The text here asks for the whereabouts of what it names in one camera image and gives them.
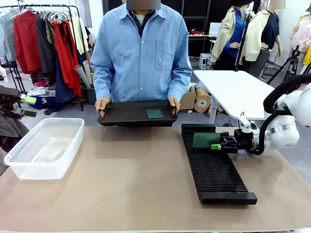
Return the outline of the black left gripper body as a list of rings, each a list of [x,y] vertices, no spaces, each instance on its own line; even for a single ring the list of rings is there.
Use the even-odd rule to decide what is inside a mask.
[[[20,91],[0,86],[0,114],[8,118],[22,118]]]

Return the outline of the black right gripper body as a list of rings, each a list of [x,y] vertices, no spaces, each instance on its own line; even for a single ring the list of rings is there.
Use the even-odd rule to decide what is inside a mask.
[[[253,148],[253,133],[245,133],[243,129],[234,130],[234,134],[230,135],[230,146],[235,150],[250,150]]]

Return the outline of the person's left hand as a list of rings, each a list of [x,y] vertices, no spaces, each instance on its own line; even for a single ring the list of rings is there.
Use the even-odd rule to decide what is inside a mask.
[[[168,102],[171,105],[171,113],[172,115],[177,114],[180,110],[180,101],[174,97],[174,96],[169,96],[168,97]]]

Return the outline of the person's right hand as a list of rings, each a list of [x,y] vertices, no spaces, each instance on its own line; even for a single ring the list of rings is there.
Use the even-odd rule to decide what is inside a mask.
[[[110,103],[110,97],[101,97],[95,102],[95,109],[99,116],[104,117],[105,108]]]

